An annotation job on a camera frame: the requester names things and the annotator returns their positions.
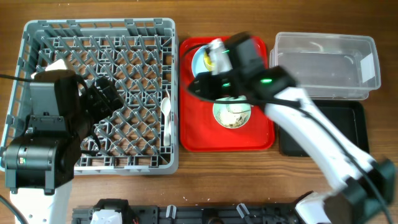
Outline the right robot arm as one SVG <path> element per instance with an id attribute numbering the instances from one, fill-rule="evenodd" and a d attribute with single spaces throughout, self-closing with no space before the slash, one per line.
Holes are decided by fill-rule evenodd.
<path id="1" fill-rule="evenodd" d="M 365 223 L 394 199 L 396 168 L 377 162 L 353 144 L 315 106 L 307 91 L 280 67 L 267 68 L 253 37 L 242 32 L 205 45 L 213 69 L 186 86 L 196 98 L 214 104 L 257 106 L 313 159 L 331 191 L 310 192 L 294 207 L 302 223 Z"/>

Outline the green bowl with rice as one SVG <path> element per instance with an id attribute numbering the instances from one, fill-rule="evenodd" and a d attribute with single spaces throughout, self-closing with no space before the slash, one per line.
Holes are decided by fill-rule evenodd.
<path id="1" fill-rule="evenodd" d="M 247 103 L 215 103 L 213 105 L 213 116 L 217 123 L 224 128 L 240 128 L 250 119 L 251 105 Z"/>

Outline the white plastic spoon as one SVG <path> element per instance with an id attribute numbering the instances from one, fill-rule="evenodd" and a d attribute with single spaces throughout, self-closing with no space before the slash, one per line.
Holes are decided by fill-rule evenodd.
<path id="1" fill-rule="evenodd" d="M 171 112 L 171 102 L 169 97 L 165 97 L 160 104 L 161 112 L 164 116 L 164 146 L 170 146 L 170 112 Z"/>

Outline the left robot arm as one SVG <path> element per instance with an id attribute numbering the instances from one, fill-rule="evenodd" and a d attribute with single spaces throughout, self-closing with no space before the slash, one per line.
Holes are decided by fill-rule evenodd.
<path id="1" fill-rule="evenodd" d="M 2 157 L 10 199 L 1 202 L 16 223 L 64 223 L 80 145 L 124 100 L 105 77 L 88 86 L 64 59 L 25 82 L 32 109 Z"/>

